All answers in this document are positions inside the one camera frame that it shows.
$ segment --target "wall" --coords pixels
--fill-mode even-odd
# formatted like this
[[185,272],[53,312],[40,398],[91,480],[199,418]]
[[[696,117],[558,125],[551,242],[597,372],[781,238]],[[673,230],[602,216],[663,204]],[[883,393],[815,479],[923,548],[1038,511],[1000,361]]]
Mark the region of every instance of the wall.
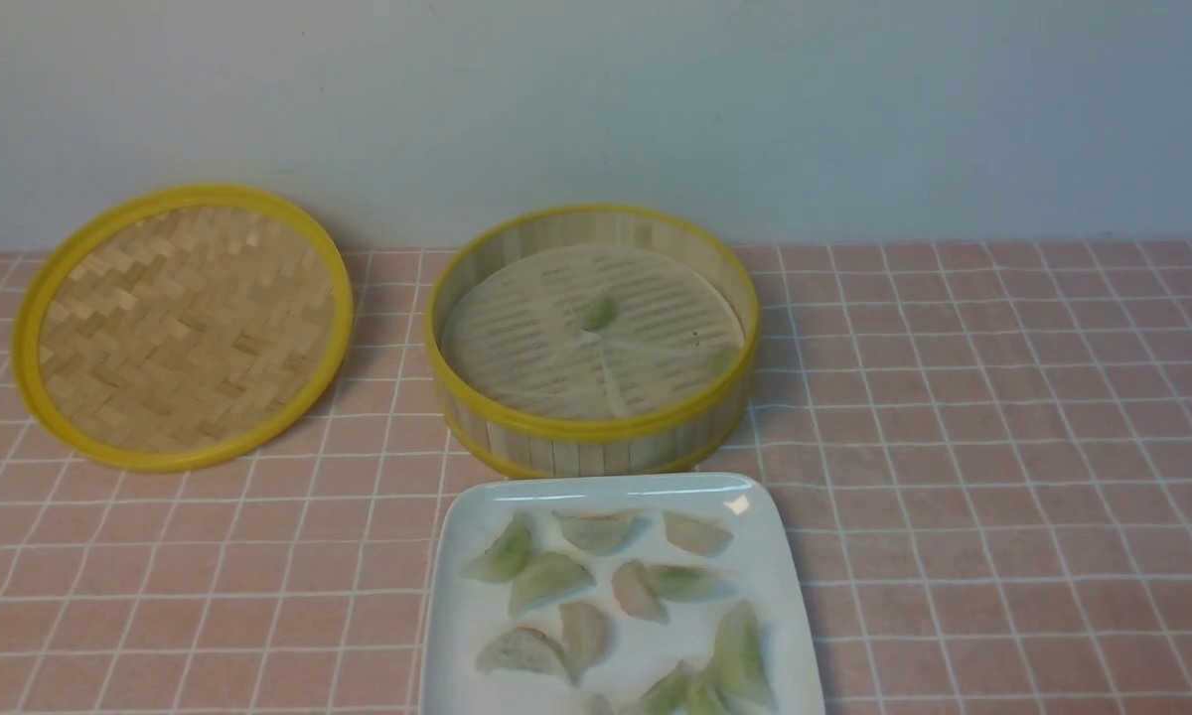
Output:
[[283,192],[346,244],[1192,235],[1192,0],[0,0],[0,248]]

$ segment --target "steamer basket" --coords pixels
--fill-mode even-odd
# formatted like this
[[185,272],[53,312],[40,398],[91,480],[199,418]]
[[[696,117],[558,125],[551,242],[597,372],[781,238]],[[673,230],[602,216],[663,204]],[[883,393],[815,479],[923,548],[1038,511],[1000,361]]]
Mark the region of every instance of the steamer basket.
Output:
[[[441,349],[460,299],[492,273],[535,254],[576,245],[638,248],[691,268],[741,327],[741,348],[690,396],[631,417],[578,421],[509,408],[473,388]],[[514,479],[685,471],[709,456],[745,411],[759,342],[759,303],[737,256],[678,218],[625,206],[567,206],[529,213],[484,232],[447,266],[428,299],[424,343],[451,433],[486,466]]]
[[186,186],[75,231],[29,286],[14,381],[83,456],[191,470],[260,447],[309,410],[348,349],[336,244],[278,195]]

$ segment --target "steamed dumpling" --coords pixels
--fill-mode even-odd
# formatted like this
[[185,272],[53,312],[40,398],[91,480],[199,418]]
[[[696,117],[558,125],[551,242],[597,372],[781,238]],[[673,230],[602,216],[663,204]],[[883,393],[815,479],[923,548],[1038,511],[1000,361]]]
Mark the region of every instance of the steamed dumpling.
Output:
[[675,670],[647,689],[632,707],[622,710],[622,715],[671,715],[683,705],[688,691],[689,673],[683,661],[679,661]]
[[560,646],[536,628],[513,628],[489,642],[477,657],[477,671],[527,671],[572,683]]
[[534,536],[529,533],[529,520],[517,511],[491,547],[464,565],[462,573],[468,579],[488,583],[513,579],[524,570],[533,548]]
[[669,542],[685,552],[696,553],[697,557],[714,557],[733,540],[733,534],[709,521],[679,515],[678,511],[665,511],[663,523]]
[[565,646],[569,673],[577,679],[606,655],[609,620],[591,603],[564,603],[560,605],[560,642]]
[[725,698],[719,695],[714,671],[707,666],[688,684],[688,695],[683,698],[683,710],[688,715],[730,715]]
[[614,598],[622,607],[623,614],[658,623],[665,623],[670,618],[663,602],[650,587],[645,564],[633,559],[619,566],[610,578],[610,586],[614,587]]
[[646,566],[645,576],[657,597],[665,601],[701,601],[719,586],[719,576],[700,566]]
[[561,515],[552,511],[560,524],[560,535],[576,548],[595,557],[617,552],[635,527],[637,511],[615,511],[613,515]]
[[614,705],[610,705],[608,697],[594,695],[588,698],[582,715],[614,715]]
[[540,553],[513,580],[509,593],[509,616],[516,618],[523,611],[552,597],[578,587],[595,584],[590,571],[573,558],[559,551]]
[[726,694],[756,705],[772,703],[772,690],[764,672],[764,653],[760,651],[759,621],[755,618],[755,608],[749,601],[738,603],[720,618],[712,666],[719,686]]

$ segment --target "square white plate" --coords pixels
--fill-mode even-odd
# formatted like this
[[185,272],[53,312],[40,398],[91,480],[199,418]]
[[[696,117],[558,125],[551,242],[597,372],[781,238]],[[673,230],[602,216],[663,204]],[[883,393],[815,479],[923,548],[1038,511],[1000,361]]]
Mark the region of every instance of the square white plate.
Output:
[[[609,557],[589,557],[565,542],[553,510],[597,515],[641,509],[640,530]],[[495,540],[517,510],[532,517],[535,552],[567,552],[586,565],[596,585],[528,610],[507,615],[510,584],[483,584],[459,574],[470,558]],[[722,523],[732,542],[715,558],[693,555],[668,543],[660,510],[676,510]],[[706,565],[731,592],[701,603],[664,603],[665,624],[627,616],[614,601],[610,576],[629,558],[647,562]],[[437,543],[432,604],[426,626],[420,715],[578,715],[591,694],[609,697],[615,710],[640,697],[678,660],[693,670],[710,658],[719,618],[747,598],[759,616],[764,660],[777,710],[822,715],[821,677],[813,633],[803,608],[782,517],[763,485],[728,473],[683,473],[591,479],[532,479],[478,485],[449,508]],[[474,669],[478,651],[515,624],[560,636],[557,603],[590,601],[610,618],[608,655],[588,670],[577,688],[558,678]],[[743,702],[743,713],[759,709]]]

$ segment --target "bamboo steamer lid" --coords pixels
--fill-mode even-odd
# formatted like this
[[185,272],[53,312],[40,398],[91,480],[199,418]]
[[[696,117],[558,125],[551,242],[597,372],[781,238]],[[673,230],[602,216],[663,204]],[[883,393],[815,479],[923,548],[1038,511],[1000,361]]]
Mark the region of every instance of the bamboo steamer lid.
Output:
[[201,467],[300,417],[344,356],[344,265],[284,199],[237,187],[147,195],[48,261],[14,329],[33,415],[85,456]]

